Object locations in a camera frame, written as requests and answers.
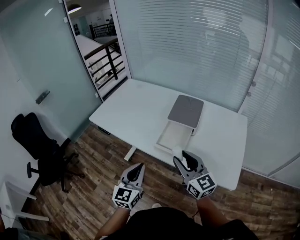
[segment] staircase railing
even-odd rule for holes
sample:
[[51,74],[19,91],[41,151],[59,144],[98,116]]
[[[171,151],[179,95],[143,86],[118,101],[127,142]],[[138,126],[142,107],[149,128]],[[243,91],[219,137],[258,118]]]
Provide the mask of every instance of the staircase railing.
[[93,27],[92,25],[90,25],[90,31],[92,33],[93,39],[117,35],[113,23],[103,24],[97,27]]
[[[99,53],[100,51],[105,51],[105,52],[106,52],[106,55],[102,56],[101,58],[99,58],[99,59],[97,59],[97,60],[94,60],[95,62],[93,62],[92,64],[90,64],[90,65],[88,66],[89,70],[90,70],[90,69],[93,69],[92,67],[93,67],[94,65],[96,65],[97,63],[99,63],[99,62],[100,62],[101,60],[103,60],[104,58],[106,58],[106,57],[108,58],[108,62],[107,62],[107,63],[103,64],[101,67],[99,67],[98,69],[96,69],[96,70],[93,71],[93,72],[90,71],[92,77],[94,78],[95,75],[96,75],[100,70],[104,69],[104,67],[106,67],[107,65],[110,65],[110,66],[111,66],[111,69],[110,69],[110,70],[104,72],[100,77],[94,78],[94,83],[98,83],[102,78],[104,78],[105,76],[107,76],[109,73],[112,73],[112,76],[111,76],[111,77],[107,78],[107,79],[105,80],[105,82],[103,82],[99,87],[97,87],[98,90],[100,90],[102,87],[104,87],[104,86],[105,86],[110,80],[112,80],[113,78],[114,78],[115,80],[118,80],[118,74],[119,74],[120,72],[122,72],[122,71],[125,69],[125,67],[122,67],[121,69],[118,69],[118,70],[117,70],[117,67],[118,67],[119,65],[121,65],[121,64],[123,63],[123,61],[120,61],[120,62],[117,63],[117,64],[114,63],[114,61],[115,61],[117,58],[119,58],[119,57],[121,56],[121,54],[120,54],[120,48],[119,48],[117,42],[118,42],[118,39],[115,38],[115,39],[109,41],[108,43],[103,44],[102,46],[96,48],[95,50],[91,51],[90,53],[88,53],[87,55],[84,56],[84,59],[85,59],[85,60],[88,60],[89,58],[91,58],[91,57],[94,56],[95,54]],[[118,55],[117,55],[116,57],[112,58],[112,53],[114,53],[114,52],[116,52]]]

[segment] white wall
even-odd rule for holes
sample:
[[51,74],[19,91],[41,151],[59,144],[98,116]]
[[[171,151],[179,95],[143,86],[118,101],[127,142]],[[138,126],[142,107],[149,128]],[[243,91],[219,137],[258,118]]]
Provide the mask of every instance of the white wall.
[[[37,165],[31,155],[12,137],[10,125],[20,113],[24,115],[34,112],[46,134],[62,144],[67,138],[47,120],[40,107],[35,103],[12,66],[7,51],[0,36],[0,188],[4,180],[9,180],[15,185],[30,191],[38,179],[33,173],[32,178],[27,177],[26,165],[31,162]],[[0,199],[0,207],[5,211],[5,206]]]
[[90,13],[85,17],[86,17],[86,21],[88,22],[88,25],[92,24],[93,27],[100,26],[106,23],[102,11]]
[[88,25],[92,24],[94,27],[100,26],[103,24],[107,24],[107,19],[111,19],[110,14],[111,7],[109,5],[109,1],[103,2],[97,7],[94,7],[92,9],[80,9],[78,12],[74,12],[70,14],[70,18],[72,21],[72,24],[75,24],[78,22],[78,18],[81,16],[85,16]]
[[79,21],[78,18],[72,18],[72,24],[71,24],[71,26],[72,26],[73,30],[74,30],[74,26],[73,25],[75,25],[75,24],[77,24],[80,34],[83,34],[83,29],[81,27],[81,24],[80,24],[80,21]]

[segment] glass wall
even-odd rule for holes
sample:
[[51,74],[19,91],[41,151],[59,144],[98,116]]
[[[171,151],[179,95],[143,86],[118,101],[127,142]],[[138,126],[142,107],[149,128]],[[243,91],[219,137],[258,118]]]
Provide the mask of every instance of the glass wall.
[[267,0],[115,0],[132,78],[238,111],[253,80]]
[[249,98],[244,166],[270,174],[300,152],[300,9],[274,0],[267,59]]
[[0,34],[20,81],[33,99],[50,91],[40,106],[74,140],[101,102],[64,17],[57,0],[17,1],[0,14]]

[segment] window blinds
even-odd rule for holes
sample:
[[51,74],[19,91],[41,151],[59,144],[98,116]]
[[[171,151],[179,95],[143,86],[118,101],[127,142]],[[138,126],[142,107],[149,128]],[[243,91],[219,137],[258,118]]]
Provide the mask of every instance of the window blinds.
[[267,58],[245,113],[244,166],[263,174],[300,152],[300,9],[292,0],[274,0],[273,11]]
[[267,0],[115,0],[115,5],[134,79],[238,111],[261,56]]

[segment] ceiling light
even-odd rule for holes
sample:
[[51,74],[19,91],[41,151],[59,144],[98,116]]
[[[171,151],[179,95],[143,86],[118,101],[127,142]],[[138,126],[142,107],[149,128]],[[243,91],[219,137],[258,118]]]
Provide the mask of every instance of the ceiling light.
[[71,4],[67,10],[68,10],[68,13],[73,13],[73,12],[76,12],[78,11],[79,9],[81,9],[81,6],[79,4]]

